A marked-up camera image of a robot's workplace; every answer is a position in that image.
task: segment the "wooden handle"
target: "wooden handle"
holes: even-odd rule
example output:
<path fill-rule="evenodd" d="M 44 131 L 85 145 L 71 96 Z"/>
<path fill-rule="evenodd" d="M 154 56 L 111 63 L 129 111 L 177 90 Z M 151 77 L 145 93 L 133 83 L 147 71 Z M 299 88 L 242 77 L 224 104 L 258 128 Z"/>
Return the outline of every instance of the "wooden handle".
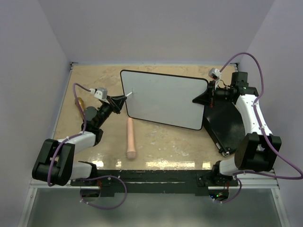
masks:
<path fill-rule="evenodd" d="M 136 150 L 134 148 L 134 126 L 132 118 L 127 120 L 127 152 L 126 156 L 128 159 L 136 158 Z"/>
<path fill-rule="evenodd" d="M 84 111 L 84 110 L 85 110 L 84 101 L 83 101 L 82 98 L 80 98 L 80 97 L 78 97 L 78 101 L 79 101 L 79 104 L 80 104 L 80 106 L 81 106 L 81 109 Z"/>

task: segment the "whiteboard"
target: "whiteboard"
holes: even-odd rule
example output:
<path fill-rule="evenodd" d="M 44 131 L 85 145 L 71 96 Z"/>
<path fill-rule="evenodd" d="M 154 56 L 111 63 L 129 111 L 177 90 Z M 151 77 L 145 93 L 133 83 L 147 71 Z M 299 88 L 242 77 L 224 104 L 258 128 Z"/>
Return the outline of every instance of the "whiteboard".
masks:
<path fill-rule="evenodd" d="M 204 106 L 192 100 L 206 91 L 202 78 L 123 70 L 120 73 L 131 118 L 200 130 Z"/>

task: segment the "purple cable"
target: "purple cable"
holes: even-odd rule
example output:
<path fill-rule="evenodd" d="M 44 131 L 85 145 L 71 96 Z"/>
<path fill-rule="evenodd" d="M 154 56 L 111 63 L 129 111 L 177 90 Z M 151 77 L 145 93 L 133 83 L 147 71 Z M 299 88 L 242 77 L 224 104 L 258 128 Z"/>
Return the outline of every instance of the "purple cable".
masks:
<path fill-rule="evenodd" d="M 120 181 L 121 184 L 123 185 L 124 190 L 125 190 L 125 193 L 124 193 L 124 197 L 123 197 L 123 199 L 121 200 L 121 202 L 119 202 L 117 205 L 115 205 L 115 206 L 113 206 L 113 207 L 102 207 L 102 206 L 98 206 L 98 205 L 96 205 L 96 204 L 92 204 L 92 203 L 87 202 L 86 200 L 84 200 L 84 198 L 82 197 L 82 195 L 81 195 L 81 193 L 80 193 L 81 201 L 83 201 L 83 202 L 86 203 L 87 205 L 90 205 L 90 206 L 95 207 L 95 208 L 103 209 L 103 210 L 112 210 L 112 209 L 115 209 L 115 208 L 121 206 L 122 203 L 124 203 L 124 201 L 126 200 L 126 197 L 127 197 L 127 189 L 126 189 L 125 183 L 124 183 L 120 178 L 118 178 L 118 177 L 116 177 L 116 176 L 107 175 L 107 176 L 99 176 L 99 177 L 90 178 L 90 179 L 88 179 L 88 178 L 83 178 L 83 179 L 80 179 L 80 180 L 82 180 L 82 181 L 95 181 L 95 180 L 98 180 L 98 179 L 108 178 L 108 177 L 117 179 L 117 180 Z"/>
<path fill-rule="evenodd" d="M 80 136 L 84 133 L 85 129 L 86 129 L 86 118 L 85 118 L 85 115 L 84 115 L 84 112 L 80 106 L 80 103 L 78 101 L 78 97 L 77 97 L 77 94 L 76 94 L 76 85 L 79 86 L 80 88 L 90 92 L 89 89 L 83 87 L 82 85 L 78 84 L 78 83 L 74 83 L 72 85 L 72 90 L 73 90 L 73 93 L 74 93 L 74 97 L 75 97 L 75 100 L 76 100 L 76 104 L 77 104 L 77 107 L 79 108 L 80 112 L 81 112 L 81 115 L 83 116 L 83 120 L 84 120 L 84 125 L 83 125 L 83 130 L 82 130 L 82 133 L 79 133 L 79 134 L 76 134 L 76 135 L 73 135 L 73 136 L 70 136 L 68 138 L 66 138 L 65 140 L 63 140 L 59 146 L 57 147 L 55 153 L 53 154 L 53 158 L 52 158 L 52 161 L 51 161 L 51 164 L 49 166 L 49 170 L 48 170 L 48 174 L 47 174 L 47 185 L 52 187 L 54 186 L 54 184 L 51 183 L 51 176 L 52 176 L 52 170 L 53 170 L 53 165 L 54 165 L 54 162 L 55 162 L 55 158 L 57 157 L 58 153 L 59 153 L 59 150 L 60 148 L 63 146 L 64 143 L 66 143 L 68 140 L 70 139 L 73 139 L 77 136 Z"/>

